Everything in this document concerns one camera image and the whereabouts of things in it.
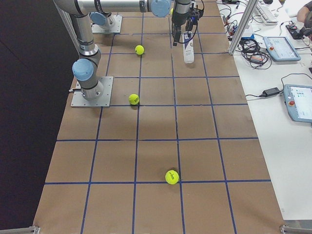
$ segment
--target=white mounting plate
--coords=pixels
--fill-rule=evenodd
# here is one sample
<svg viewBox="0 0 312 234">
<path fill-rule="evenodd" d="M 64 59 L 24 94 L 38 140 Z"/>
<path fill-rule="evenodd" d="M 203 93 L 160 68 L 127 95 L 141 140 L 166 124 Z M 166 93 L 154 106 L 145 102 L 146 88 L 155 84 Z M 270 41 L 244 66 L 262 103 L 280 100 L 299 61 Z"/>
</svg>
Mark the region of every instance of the white mounting plate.
<svg viewBox="0 0 312 234">
<path fill-rule="evenodd" d="M 101 28 L 97 24 L 92 25 L 92 33 L 93 34 L 112 34 L 112 33 L 120 33 L 121 31 L 121 22 L 122 22 L 122 16 L 115 16 L 112 17 L 115 18 L 115 24 L 113 27 L 111 27 L 109 30 L 105 30 L 104 28 Z"/>
<path fill-rule="evenodd" d="M 99 77 L 98 81 L 103 84 L 104 90 L 99 98 L 88 101 L 86 100 L 81 91 L 75 91 L 72 99 L 71 107 L 78 108 L 89 108 L 89 107 L 109 107 L 111 103 L 112 88 L 113 88 L 113 77 Z M 77 82 L 76 88 L 80 89 L 80 85 Z"/>
</svg>

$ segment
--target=yellow tennis ball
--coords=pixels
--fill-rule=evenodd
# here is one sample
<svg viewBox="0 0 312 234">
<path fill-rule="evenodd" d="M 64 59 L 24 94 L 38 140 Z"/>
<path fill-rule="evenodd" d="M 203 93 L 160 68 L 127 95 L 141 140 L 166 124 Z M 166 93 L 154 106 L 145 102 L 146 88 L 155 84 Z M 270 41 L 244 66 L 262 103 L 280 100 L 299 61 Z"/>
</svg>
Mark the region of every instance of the yellow tennis ball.
<svg viewBox="0 0 312 234">
<path fill-rule="evenodd" d="M 135 51 L 137 55 L 142 55 L 144 53 L 144 47 L 142 45 L 137 45 Z"/>
<path fill-rule="evenodd" d="M 129 96 L 129 103 L 131 105 L 137 105 L 140 102 L 140 98 L 138 97 L 137 94 L 131 94 Z"/>
<path fill-rule="evenodd" d="M 165 179 L 168 184 L 176 184 L 179 181 L 179 174 L 175 170 L 167 171 Z"/>
</svg>

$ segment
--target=blue round cap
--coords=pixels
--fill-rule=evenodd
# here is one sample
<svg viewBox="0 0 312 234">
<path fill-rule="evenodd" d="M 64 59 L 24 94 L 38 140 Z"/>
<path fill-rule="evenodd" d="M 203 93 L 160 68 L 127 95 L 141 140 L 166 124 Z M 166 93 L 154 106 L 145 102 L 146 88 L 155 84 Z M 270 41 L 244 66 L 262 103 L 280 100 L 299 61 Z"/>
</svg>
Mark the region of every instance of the blue round cap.
<svg viewBox="0 0 312 234">
<path fill-rule="evenodd" d="M 104 25 L 106 23 L 106 17 L 99 12 L 92 12 L 90 14 L 90 18 L 93 21 L 93 23 L 97 25 Z"/>
<path fill-rule="evenodd" d="M 92 76 L 93 71 L 92 63 L 85 58 L 78 59 L 73 64 L 73 73 L 78 81 L 88 80 Z"/>
<path fill-rule="evenodd" d="M 152 0 L 152 13 L 157 17 L 165 17 L 169 14 L 171 7 L 171 0 Z"/>
</svg>

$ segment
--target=keyboard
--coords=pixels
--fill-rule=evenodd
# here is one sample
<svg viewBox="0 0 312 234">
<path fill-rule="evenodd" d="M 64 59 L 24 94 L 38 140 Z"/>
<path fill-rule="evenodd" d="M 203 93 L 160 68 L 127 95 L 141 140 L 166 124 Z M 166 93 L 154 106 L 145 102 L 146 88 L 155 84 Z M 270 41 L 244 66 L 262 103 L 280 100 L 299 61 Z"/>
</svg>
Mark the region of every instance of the keyboard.
<svg viewBox="0 0 312 234">
<path fill-rule="evenodd" d="M 265 25 L 277 25 L 278 20 L 269 10 L 266 4 L 258 3 L 255 7 L 255 12 L 261 16 Z"/>
</svg>

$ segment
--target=white table surface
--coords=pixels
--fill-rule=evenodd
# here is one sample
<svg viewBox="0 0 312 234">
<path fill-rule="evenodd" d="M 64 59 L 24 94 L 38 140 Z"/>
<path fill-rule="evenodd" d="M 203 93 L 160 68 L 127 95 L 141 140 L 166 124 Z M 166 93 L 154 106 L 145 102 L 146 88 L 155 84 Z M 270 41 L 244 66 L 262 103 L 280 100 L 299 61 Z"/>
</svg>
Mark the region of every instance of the white table surface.
<svg viewBox="0 0 312 234">
<path fill-rule="evenodd" d="M 275 12 L 280 3 L 274 0 L 270 9 Z M 234 9 L 232 14 L 241 12 L 243 6 Z M 239 20 L 242 14 L 232 20 Z M 280 23 L 277 26 L 253 24 L 253 30 L 260 29 L 262 36 L 279 36 L 280 24 L 290 18 L 281 8 L 278 13 Z M 287 36 L 294 47 L 305 47 L 305 44 L 291 38 L 285 25 L 282 25 L 282 36 Z M 278 87 L 282 89 L 281 78 L 290 73 L 312 74 L 310 49 L 299 50 L 301 61 L 273 62 L 268 70 L 255 70 L 240 55 L 234 54 L 238 73 L 245 94 L 260 95 L 263 90 Z M 284 79 L 285 84 L 312 86 L 312 80 L 305 75 L 292 75 Z M 276 198 L 284 220 L 312 220 L 312 126 L 310 123 L 294 122 L 288 116 L 284 96 L 257 99 L 247 97 L 254 125 L 272 180 Z"/>
</svg>

